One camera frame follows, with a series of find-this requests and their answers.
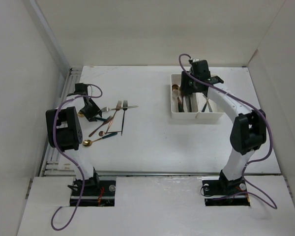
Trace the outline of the black spoon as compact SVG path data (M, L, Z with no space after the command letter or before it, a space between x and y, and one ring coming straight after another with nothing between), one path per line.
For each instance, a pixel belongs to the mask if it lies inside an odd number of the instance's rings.
M187 102L187 108L188 108L188 111L191 113L191 112L192 112L191 95L187 95L187 97L186 97L186 102Z

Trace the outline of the green handled gold spoon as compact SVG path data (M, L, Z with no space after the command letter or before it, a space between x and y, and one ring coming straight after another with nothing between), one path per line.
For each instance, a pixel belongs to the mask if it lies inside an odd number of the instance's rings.
M84 147L89 147L89 146L91 146L94 142L97 142L97 141L100 141L100 140L104 140L104 139L107 139L107 138L110 138L110 137L113 137L113 136L116 136L118 134L118 132L110 132L109 134L106 134L106 135L104 135L104 136L102 136L102 137L100 137L100 138L98 138L98 139L96 139L96 140L84 140L83 142L82 142L82 145L84 146Z

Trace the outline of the green handled gold fork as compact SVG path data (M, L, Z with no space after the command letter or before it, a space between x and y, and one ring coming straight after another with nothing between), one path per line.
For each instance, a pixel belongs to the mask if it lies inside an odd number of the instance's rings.
M110 121L112 118L112 116L109 116L108 118L100 118L100 117L95 117L95 120L99 120L99 121L103 121L103 122L106 122L106 121Z

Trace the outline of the rose gold fork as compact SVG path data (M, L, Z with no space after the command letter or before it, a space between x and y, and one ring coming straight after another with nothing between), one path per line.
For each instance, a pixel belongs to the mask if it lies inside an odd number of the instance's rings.
M118 101L116 108L120 108L121 105L122 105L122 101ZM106 130L106 132L105 132L106 134L108 133L108 131L109 131L109 129L110 129L110 127L111 127L111 125L112 125L112 123L113 123L113 121L114 121L115 115L116 115L116 113L117 113L118 111L119 111L119 110L115 110L115 112L114 112L114 114L113 114L113 116L112 116L112 119L110 120L110 122L109 122L109 124L108 124L107 130Z

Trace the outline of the rose gold spoon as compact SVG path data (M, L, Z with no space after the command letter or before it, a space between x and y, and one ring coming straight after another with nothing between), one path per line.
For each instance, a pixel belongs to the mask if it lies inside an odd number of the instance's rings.
M180 87L177 84L173 84L172 91L180 91Z

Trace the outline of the copper brown fork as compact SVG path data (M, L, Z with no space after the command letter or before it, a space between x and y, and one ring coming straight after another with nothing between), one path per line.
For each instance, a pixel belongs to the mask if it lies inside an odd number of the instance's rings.
M108 124L110 122L110 120L112 119L112 116L109 116L98 128L96 128L95 130L93 130L88 137L91 137L93 134L95 134L102 126Z

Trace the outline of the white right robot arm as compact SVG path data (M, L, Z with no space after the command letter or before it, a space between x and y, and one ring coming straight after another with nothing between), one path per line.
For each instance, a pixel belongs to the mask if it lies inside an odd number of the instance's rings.
M242 177L250 157L266 142L265 113L254 109L235 96L219 76L212 76L206 60L189 59L190 69L182 71L180 90L183 95L202 93L220 107L233 123L230 134L232 151L221 170L218 188L228 194Z

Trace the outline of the black handled silver fork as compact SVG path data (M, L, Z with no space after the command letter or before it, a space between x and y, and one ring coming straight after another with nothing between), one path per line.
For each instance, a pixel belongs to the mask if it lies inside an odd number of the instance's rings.
M122 125L121 125L121 135L123 134L123 129L124 129L124 120L125 120L125 112L127 111L127 105L128 105L128 101L124 100L123 102L123 117L122 117Z

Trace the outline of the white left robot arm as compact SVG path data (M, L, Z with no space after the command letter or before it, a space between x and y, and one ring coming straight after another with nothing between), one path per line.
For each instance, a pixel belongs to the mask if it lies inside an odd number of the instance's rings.
M94 167L85 159L77 155L70 157L66 150L77 151L83 142L83 132L80 126L78 112L90 121L98 113L99 107L94 103L98 96L89 95L90 84L77 83L73 93L68 94L66 100L58 108L47 110L45 113L48 141L73 165L76 174L74 184L82 187L89 195L95 195L100 190L100 182Z

